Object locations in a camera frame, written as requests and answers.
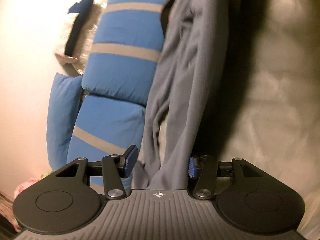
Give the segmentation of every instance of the beige stripe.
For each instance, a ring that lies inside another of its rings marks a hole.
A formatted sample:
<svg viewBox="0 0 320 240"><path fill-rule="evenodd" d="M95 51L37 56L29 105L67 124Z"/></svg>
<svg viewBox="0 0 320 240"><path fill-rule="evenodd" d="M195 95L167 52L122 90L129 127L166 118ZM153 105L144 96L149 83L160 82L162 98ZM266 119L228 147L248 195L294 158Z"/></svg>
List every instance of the beige stripe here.
<svg viewBox="0 0 320 240"><path fill-rule="evenodd" d="M95 43L92 45L90 53L94 52L136 57L154 62L157 62L160 56L160 52L154 49L146 49L114 43Z"/></svg>
<svg viewBox="0 0 320 240"><path fill-rule="evenodd" d="M81 128L75 126L75 128L73 129L73 133L74 136L76 136L77 138L79 138L80 140L86 142L87 144L90 144L91 146L104 151L106 153L109 154L119 154L122 155L126 149L121 148L117 145L114 145L112 143L109 143L105 140L102 140L98 137L95 137L94 135L82 130Z"/></svg>
<svg viewBox="0 0 320 240"><path fill-rule="evenodd" d="M108 4L105 12L114 12L120 10L140 10L161 13L163 8L162 4L156 3L143 3L143 2L124 2L116 4Z"/></svg>

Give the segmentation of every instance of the dark blue fabric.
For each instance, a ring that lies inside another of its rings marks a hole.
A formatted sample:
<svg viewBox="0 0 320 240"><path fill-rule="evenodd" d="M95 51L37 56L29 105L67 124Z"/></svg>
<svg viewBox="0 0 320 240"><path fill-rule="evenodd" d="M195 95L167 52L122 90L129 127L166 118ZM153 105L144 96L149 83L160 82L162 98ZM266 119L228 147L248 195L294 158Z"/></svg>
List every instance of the dark blue fabric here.
<svg viewBox="0 0 320 240"><path fill-rule="evenodd" d="M109 0L108 4L167 0ZM115 43L161 52L163 33L160 13L120 10L103 15L93 43ZM92 93L145 106L156 70L156 62L108 53L91 53L82 87Z"/></svg>
<svg viewBox="0 0 320 240"><path fill-rule="evenodd" d="M116 146L127 149L135 144L140 150L144 115L143 106L97 95L87 95L78 114L76 126ZM73 135L67 162L78 157L87 157L89 162L100 161L108 154ZM92 178L92 182L103 185L101 177ZM130 185L131 178L124 179L123 183Z"/></svg>
<svg viewBox="0 0 320 240"><path fill-rule="evenodd" d="M51 168L55 171L67 164L72 131L82 95L82 76L54 77L48 109L47 150Z"/></svg>
<svg viewBox="0 0 320 240"><path fill-rule="evenodd" d="M82 0L79 3L75 3L70 9L68 13L78 13L79 15L76 17L76 20L73 24L72 30L70 32L70 36L66 43L65 55L72 57L73 51L75 49L76 43L78 41L78 37L81 31L82 26L87 20L93 5L93 0Z"/></svg>

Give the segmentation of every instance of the crosshair symbol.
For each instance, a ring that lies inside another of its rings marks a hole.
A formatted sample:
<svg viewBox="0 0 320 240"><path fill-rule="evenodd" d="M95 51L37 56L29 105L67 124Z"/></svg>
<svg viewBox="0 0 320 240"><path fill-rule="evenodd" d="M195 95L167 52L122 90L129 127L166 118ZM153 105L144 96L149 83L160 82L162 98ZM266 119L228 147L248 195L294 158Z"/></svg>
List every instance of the crosshair symbol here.
<svg viewBox="0 0 320 240"><path fill-rule="evenodd" d="M165 194L161 193L160 191L157 192L156 194L154 194L156 197L161 198L162 196L164 196Z"/></svg>

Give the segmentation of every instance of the white wall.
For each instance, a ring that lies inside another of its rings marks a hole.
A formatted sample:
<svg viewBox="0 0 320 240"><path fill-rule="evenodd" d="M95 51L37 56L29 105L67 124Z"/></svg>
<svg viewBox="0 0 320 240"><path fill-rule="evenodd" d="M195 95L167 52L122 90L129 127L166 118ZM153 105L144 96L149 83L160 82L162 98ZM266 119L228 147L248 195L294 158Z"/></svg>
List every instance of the white wall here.
<svg viewBox="0 0 320 240"><path fill-rule="evenodd" d="M0 0L0 191L13 194L50 171L49 95L63 69L52 51L68 8L80 0Z"/></svg>

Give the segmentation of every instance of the blue cushion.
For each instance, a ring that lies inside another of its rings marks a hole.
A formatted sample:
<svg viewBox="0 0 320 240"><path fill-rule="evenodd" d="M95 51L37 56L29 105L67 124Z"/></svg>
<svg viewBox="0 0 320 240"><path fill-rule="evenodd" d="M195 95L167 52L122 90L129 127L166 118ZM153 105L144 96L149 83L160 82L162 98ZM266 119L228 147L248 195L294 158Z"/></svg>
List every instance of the blue cushion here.
<svg viewBox="0 0 320 240"><path fill-rule="evenodd" d="M131 145L138 149L144 128L145 108L98 95L87 95L76 120L67 162L87 157L89 162L100 161L110 154L122 154ZM103 186L102 177L91 181ZM123 179L126 189L131 178Z"/></svg>
<svg viewBox="0 0 320 240"><path fill-rule="evenodd" d="M160 11L166 1L108 1L84 73L85 90L147 104L164 41Z"/></svg>
<svg viewBox="0 0 320 240"><path fill-rule="evenodd" d="M51 168L55 171L67 164L72 131L79 112L82 76L68 77L56 73L48 109L47 150Z"/></svg>

